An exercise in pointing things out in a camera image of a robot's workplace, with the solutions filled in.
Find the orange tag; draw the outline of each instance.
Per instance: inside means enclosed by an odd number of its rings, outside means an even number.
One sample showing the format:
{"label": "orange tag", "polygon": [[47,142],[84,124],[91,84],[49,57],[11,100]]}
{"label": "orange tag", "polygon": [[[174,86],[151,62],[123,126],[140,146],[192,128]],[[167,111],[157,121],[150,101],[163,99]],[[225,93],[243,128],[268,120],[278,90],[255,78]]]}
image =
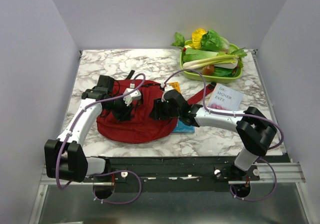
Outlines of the orange tag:
{"label": "orange tag", "polygon": [[176,91],[180,93],[180,87],[178,82],[169,83],[172,88],[174,88]]}

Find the lettuce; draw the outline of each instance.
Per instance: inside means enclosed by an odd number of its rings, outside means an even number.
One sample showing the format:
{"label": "lettuce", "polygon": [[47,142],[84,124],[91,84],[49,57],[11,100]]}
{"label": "lettuce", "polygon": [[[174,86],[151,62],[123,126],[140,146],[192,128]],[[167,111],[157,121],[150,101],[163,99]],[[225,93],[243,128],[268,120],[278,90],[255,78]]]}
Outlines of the lettuce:
{"label": "lettuce", "polygon": [[212,29],[202,36],[201,50],[213,52],[228,52],[230,44]]}
{"label": "lettuce", "polygon": [[219,68],[219,67],[215,67],[214,68],[214,72],[211,76],[216,76],[216,77],[232,77],[232,72],[233,69],[227,69],[227,68]]}

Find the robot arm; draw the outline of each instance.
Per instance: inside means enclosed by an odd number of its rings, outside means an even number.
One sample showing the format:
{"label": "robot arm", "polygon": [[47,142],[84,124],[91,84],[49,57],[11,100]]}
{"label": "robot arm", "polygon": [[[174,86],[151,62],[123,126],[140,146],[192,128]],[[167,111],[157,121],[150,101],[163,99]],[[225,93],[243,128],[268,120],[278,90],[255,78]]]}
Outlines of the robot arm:
{"label": "robot arm", "polygon": [[[98,85],[94,89],[88,89],[82,94],[80,107],[68,127],[58,136],[56,140],[48,140],[44,146],[46,172],[48,177],[55,178],[55,170],[58,152],[68,133],[71,124],[78,117],[78,113],[86,106],[97,100],[110,97],[113,89],[112,80],[106,76],[101,76]],[[110,162],[106,157],[86,157],[82,150],[85,138],[98,115],[103,109],[111,110],[119,120],[125,120],[124,114],[131,112],[128,99],[115,102],[97,103],[88,108],[77,120],[72,135],[69,137],[63,152],[67,156],[62,156],[59,166],[59,176],[63,180],[82,182],[86,176],[110,172]],[[233,175],[244,176],[253,162],[259,156],[265,156],[268,148],[277,133],[276,128],[264,121],[237,117],[236,114],[253,114],[264,117],[256,108],[249,107],[246,111],[222,111],[230,116],[209,113],[202,105],[189,105],[182,95],[176,90],[165,91],[162,98],[154,101],[153,110],[150,117],[161,120],[168,118],[179,118],[189,126],[209,126],[227,129],[238,132],[244,148],[235,159],[231,170]]]}

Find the blue booklet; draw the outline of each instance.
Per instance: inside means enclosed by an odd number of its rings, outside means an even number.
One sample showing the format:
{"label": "blue booklet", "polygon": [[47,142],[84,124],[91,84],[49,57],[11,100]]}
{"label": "blue booklet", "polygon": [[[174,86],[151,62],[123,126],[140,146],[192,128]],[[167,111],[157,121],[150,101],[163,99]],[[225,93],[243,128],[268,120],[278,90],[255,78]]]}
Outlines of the blue booklet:
{"label": "blue booklet", "polygon": [[173,130],[173,133],[194,133],[194,132],[195,132],[194,126],[187,126],[180,120],[178,120],[178,123],[176,124],[176,127]]}

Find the white wall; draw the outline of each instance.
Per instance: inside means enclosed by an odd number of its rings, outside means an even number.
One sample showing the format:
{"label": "white wall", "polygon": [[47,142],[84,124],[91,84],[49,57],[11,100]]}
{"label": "white wall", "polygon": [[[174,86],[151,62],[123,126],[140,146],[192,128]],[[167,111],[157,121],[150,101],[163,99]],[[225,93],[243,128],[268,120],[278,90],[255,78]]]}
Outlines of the white wall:
{"label": "white wall", "polygon": [[320,0],[287,0],[257,57],[285,144],[320,220]]}
{"label": "white wall", "polygon": [[81,49],[103,49],[169,47],[199,27],[258,48],[286,0],[53,1]]}
{"label": "white wall", "polygon": [[0,217],[28,223],[79,51],[52,0],[0,0]]}

